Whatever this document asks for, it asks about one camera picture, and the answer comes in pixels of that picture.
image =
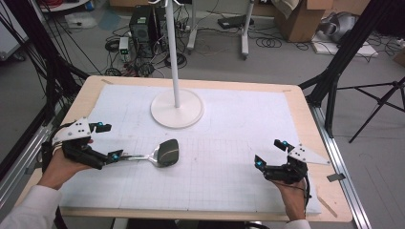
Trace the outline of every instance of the aluminum frame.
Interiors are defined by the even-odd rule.
[[[349,171],[346,168],[345,162],[337,147],[336,141],[334,138],[329,137],[328,131],[325,128],[325,115],[322,109],[311,105],[309,105],[309,109],[312,112],[316,126],[318,127],[319,133],[321,134],[322,140],[324,141],[328,154],[330,155],[330,162],[333,165],[336,174],[343,174],[346,177],[345,179],[340,180],[340,185],[342,186],[349,207],[351,208],[353,219],[357,228],[371,229],[372,226],[370,225],[360,198],[355,191],[351,176],[349,175]]]

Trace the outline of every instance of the white pole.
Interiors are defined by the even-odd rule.
[[[173,15],[173,2],[172,0],[166,0],[166,21],[167,21],[167,32],[169,34],[169,50],[170,50],[170,63],[172,68],[172,78],[173,78],[173,90],[175,93],[175,107],[180,107],[179,100],[179,73],[177,65],[177,52],[176,52],[176,35],[175,35],[175,22]]]

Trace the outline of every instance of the black grip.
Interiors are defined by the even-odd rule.
[[[281,142],[279,139],[274,140],[274,145],[279,148],[282,151],[285,151],[287,148],[287,145],[285,145],[283,142]]]

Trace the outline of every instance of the white paper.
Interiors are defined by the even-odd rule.
[[[254,166],[255,155],[268,165],[287,162],[274,139],[299,143],[284,94],[192,89],[204,114],[195,125],[173,130],[150,113],[155,96],[167,90],[106,85],[89,121],[113,128],[93,133],[92,147],[103,154],[122,149],[146,155],[175,138],[178,163],[156,168],[149,161],[121,161],[80,172],[63,186],[61,206],[284,213],[278,189]],[[314,188],[311,195],[307,212],[320,213]]]

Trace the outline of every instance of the human hand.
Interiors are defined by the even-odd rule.
[[[306,183],[304,180],[301,179],[301,181],[292,184],[285,184],[280,180],[272,180],[271,182],[280,190],[289,220],[305,219],[304,194]]]
[[[90,169],[90,166],[74,162],[63,155],[62,148],[55,150],[53,158],[38,185],[59,190],[77,172]]]

